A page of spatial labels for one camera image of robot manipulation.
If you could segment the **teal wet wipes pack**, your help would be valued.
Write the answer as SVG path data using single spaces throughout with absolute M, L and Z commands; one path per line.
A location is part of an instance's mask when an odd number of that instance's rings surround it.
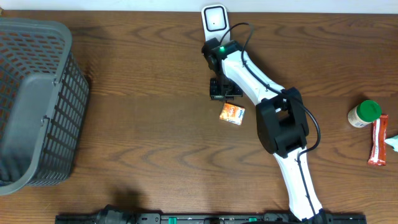
M 385 139 L 385 143 L 390 145 L 395 152 L 398 152 L 398 136 Z

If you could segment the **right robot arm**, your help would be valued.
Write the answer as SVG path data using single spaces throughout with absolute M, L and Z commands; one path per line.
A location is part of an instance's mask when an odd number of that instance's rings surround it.
M 280 167 L 292 214 L 301 222 L 319 222 L 323 207 L 307 162 L 307 120 L 315 117 L 303 105 L 298 89 L 273 82 L 235 40 L 222 44 L 212 38 L 201 52 L 211 70 L 237 85 L 255 105 L 258 138 Z

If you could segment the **orange small box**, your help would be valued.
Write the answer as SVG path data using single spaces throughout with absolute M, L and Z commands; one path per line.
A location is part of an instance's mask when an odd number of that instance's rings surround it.
M 243 122 L 245 109 L 230 103 L 225 103 L 221 110 L 219 119 L 233 124 L 241 125 Z

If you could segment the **green lid jar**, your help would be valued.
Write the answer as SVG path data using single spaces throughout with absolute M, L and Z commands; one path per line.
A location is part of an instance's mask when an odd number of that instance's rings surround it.
M 382 114 L 382 109 L 373 100 L 365 100 L 349 111 L 347 117 L 350 125 L 363 128 L 377 120 Z

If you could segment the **orange Top chocolate bar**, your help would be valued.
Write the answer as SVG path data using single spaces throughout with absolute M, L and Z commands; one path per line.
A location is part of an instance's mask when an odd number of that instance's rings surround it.
M 386 129 L 388 115 L 382 114 L 373 122 L 373 145 L 368 159 L 368 164 L 373 166 L 386 165 Z

